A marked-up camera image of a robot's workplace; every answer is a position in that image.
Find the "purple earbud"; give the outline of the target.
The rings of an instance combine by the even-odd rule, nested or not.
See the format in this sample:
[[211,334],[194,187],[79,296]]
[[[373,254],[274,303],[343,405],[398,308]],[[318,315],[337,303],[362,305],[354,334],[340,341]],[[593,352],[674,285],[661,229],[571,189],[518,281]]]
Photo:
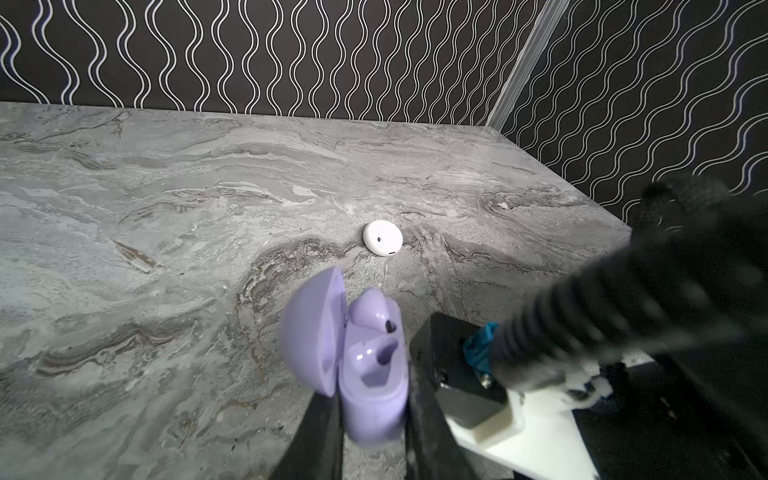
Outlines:
[[371,287],[352,302],[349,321],[357,327],[391,334],[401,328],[400,308],[382,290]]

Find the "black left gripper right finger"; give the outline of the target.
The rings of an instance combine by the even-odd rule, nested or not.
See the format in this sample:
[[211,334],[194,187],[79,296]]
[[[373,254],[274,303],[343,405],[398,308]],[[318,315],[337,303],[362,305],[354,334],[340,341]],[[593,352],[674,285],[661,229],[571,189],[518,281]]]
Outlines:
[[477,479],[436,399],[429,376],[409,364],[405,422],[406,479]]

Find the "purple earbud charging case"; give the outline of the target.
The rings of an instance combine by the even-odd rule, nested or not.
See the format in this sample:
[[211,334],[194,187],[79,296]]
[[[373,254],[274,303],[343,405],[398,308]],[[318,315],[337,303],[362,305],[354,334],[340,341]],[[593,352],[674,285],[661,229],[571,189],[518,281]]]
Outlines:
[[279,335],[295,377],[326,397],[339,393],[342,424],[361,446],[393,440],[404,422],[409,367],[404,330],[386,334],[349,321],[343,272],[331,267],[288,301]]

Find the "white earbud charging case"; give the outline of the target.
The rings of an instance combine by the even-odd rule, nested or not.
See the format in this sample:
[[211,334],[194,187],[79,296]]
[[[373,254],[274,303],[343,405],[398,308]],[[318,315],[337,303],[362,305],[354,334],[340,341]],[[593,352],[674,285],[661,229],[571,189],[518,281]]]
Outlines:
[[400,251],[403,245],[403,234],[392,222],[374,220],[365,226],[363,242],[373,254],[386,257]]

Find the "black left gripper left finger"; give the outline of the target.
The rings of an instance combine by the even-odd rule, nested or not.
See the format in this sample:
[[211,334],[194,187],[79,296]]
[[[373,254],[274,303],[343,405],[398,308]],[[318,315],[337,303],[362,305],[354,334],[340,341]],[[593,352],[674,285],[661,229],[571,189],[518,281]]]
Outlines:
[[339,393],[315,393],[270,479],[341,479],[343,445]]

